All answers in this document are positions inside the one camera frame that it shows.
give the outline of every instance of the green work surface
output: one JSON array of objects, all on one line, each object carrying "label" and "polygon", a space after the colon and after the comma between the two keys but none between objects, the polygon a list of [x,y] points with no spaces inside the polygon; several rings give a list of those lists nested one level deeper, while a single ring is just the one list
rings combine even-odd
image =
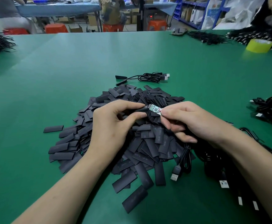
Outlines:
[{"label": "green work surface", "polygon": [[[249,100],[272,96],[272,50],[245,52],[241,44],[206,45],[168,32],[64,33],[14,36],[15,51],[0,53],[0,223],[10,223],[62,174],[48,149],[59,132],[46,126],[73,124],[89,97],[115,86],[115,75],[170,73],[161,87],[230,122],[248,127],[272,147],[272,125],[250,116]],[[116,194],[109,175],[83,223],[261,223],[244,201],[205,176],[196,159],[192,172],[170,180],[175,162],[164,163],[167,185],[152,187],[130,214],[122,202],[140,185]],[[154,181],[154,170],[150,170]]]}]

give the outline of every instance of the red stool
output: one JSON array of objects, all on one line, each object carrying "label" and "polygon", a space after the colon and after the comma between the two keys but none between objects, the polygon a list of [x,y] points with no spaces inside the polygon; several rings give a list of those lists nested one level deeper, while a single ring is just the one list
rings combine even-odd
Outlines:
[{"label": "red stool", "polygon": [[4,35],[28,35],[28,31],[25,28],[10,28],[3,29]]},{"label": "red stool", "polygon": [[63,23],[47,24],[44,29],[46,34],[68,33],[66,26]]},{"label": "red stool", "polygon": [[165,31],[167,23],[165,20],[150,20],[147,27],[148,31]]},{"label": "red stool", "polygon": [[109,24],[103,24],[103,32],[117,32],[123,31],[123,24],[115,24],[115,25],[109,25]]}]

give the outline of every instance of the yellow tape roll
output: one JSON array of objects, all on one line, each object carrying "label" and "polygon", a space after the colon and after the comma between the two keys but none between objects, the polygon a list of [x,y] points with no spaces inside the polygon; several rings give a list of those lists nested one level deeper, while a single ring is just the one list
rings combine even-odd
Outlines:
[{"label": "yellow tape roll", "polygon": [[251,39],[246,49],[250,52],[266,53],[272,47],[272,41],[263,39]]}]

